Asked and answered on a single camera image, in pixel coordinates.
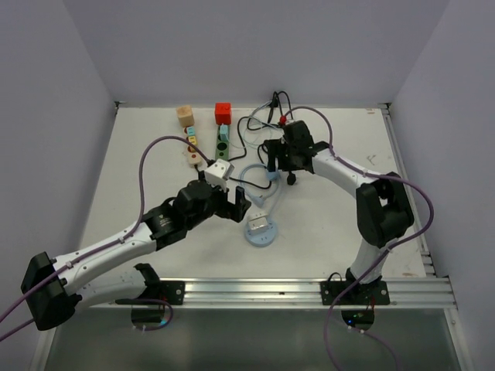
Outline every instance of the white table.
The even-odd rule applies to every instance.
[[[240,144],[235,131],[238,118],[252,110],[233,108],[230,139],[234,145]],[[267,111],[262,111],[260,117],[266,118]],[[322,111],[333,125],[334,145],[339,154],[374,171],[397,171],[380,110],[324,108]],[[217,134],[213,108],[193,107],[193,113],[199,146],[213,158]],[[328,140],[327,127],[318,116],[296,111],[295,117],[307,123],[315,141]],[[241,123],[241,132],[245,123]],[[248,138],[261,142],[270,136],[268,129],[263,132],[258,139],[252,134],[248,134]],[[119,110],[81,247],[98,242],[135,220],[138,161],[148,143],[165,134],[183,136],[174,108]],[[273,138],[280,136],[277,131],[272,135]],[[197,177],[186,162],[185,150],[182,143],[164,141],[149,153],[144,172],[145,210],[175,196],[188,181]],[[230,147],[230,157],[241,152]],[[249,148],[246,158],[234,162],[234,175],[245,165],[257,161],[256,151]],[[308,172],[296,175],[297,183],[285,185],[275,211],[279,233],[272,245],[253,247],[244,239],[244,222],[236,224],[213,217],[190,231],[185,240],[115,270],[142,262],[150,263],[160,277],[324,278],[334,271],[344,274],[361,240],[355,201],[323,178]],[[267,183],[261,169],[250,171],[246,180]],[[229,183],[233,200],[236,183]],[[263,191],[252,189],[252,192]],[[249,213],[255,210],[252,206]],[[384,276],[424,277],[419,251],[418,241],[399,247],[387,259]]]

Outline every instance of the light blue block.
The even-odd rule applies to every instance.
[[[220,130],[218,131],[220,134],[220,140],[221,141],[228,141],[229,140],[229,127],[222,124],[220,125]]]

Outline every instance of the red cube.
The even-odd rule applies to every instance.
[[[217,125],[230,125],[232,123],[232,107],[230,103],[215,104],[215,121]]]

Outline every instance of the metal bracket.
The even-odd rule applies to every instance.
[[[349,286],[348,281],[322,281],[319,283],[320,294],[323,305],[331,305],[333,300]],[[387,283],[380,281],[368,288],[352,290],[344,295],[338,305],[389,305],[390,297],[388,295]]]
[[[182,305],[184,294],[186,293],[186,283],[184,281],[161,281],[160,289],[164,300],[170,305]]]

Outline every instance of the light blue circular base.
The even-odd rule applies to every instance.
[[[246,223],[244,226],[244,237],[246,240],[253,246],[256,247],[266,247],[270,243],[273,242],[275,237],[277,236],[277,223],[274,222],[270,217],[267,218],[268,221],[268,229],[259,234],[251,234],[249,230],[249,224]]]

